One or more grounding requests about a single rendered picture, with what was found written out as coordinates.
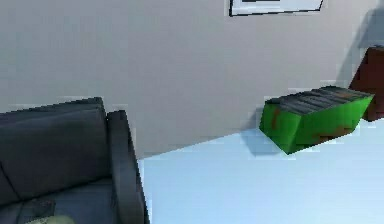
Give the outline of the pale green cushion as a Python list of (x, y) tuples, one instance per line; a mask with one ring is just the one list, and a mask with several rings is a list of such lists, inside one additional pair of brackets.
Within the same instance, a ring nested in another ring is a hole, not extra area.
[(26, 224), (76, 224), (69, 216), (58, 215), (38, 218), (27, 222)]

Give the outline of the dark grey patterned cushion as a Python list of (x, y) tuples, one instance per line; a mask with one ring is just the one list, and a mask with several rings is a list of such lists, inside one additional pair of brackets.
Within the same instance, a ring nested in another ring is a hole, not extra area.
[(33, 199), (24, 202), (16, 218), (16, 224), (26, 224), (30, 221), (53, 216), (56, 202), (52, 199)]

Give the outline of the green bin with grey lid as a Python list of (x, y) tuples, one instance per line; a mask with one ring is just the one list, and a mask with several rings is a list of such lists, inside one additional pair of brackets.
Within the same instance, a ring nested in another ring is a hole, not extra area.
[(285, 154), (352, 133), (374, 95), (324, 86), (265, 101), (259, 129)]

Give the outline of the dark grey sofa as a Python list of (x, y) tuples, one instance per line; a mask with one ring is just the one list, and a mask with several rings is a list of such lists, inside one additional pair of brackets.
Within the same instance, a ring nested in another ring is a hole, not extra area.
[(0, 224), (33, 199), (76, 224), (150, 224), (125, 111), (93, 97), (0, 113)]

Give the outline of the dark red wooden cabinet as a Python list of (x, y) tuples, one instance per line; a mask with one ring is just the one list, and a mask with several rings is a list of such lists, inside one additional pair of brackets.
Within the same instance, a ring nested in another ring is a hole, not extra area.
[(363, 118), (372, 122), (384, 118), (384, 47), (369, 47), (349, 86), (373, 94)]

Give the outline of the black framed wall picture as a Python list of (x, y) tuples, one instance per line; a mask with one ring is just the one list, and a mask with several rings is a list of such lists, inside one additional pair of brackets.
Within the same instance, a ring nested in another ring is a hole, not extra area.
[(229, 0), (229, 16), (319, 11), (323, 0)]

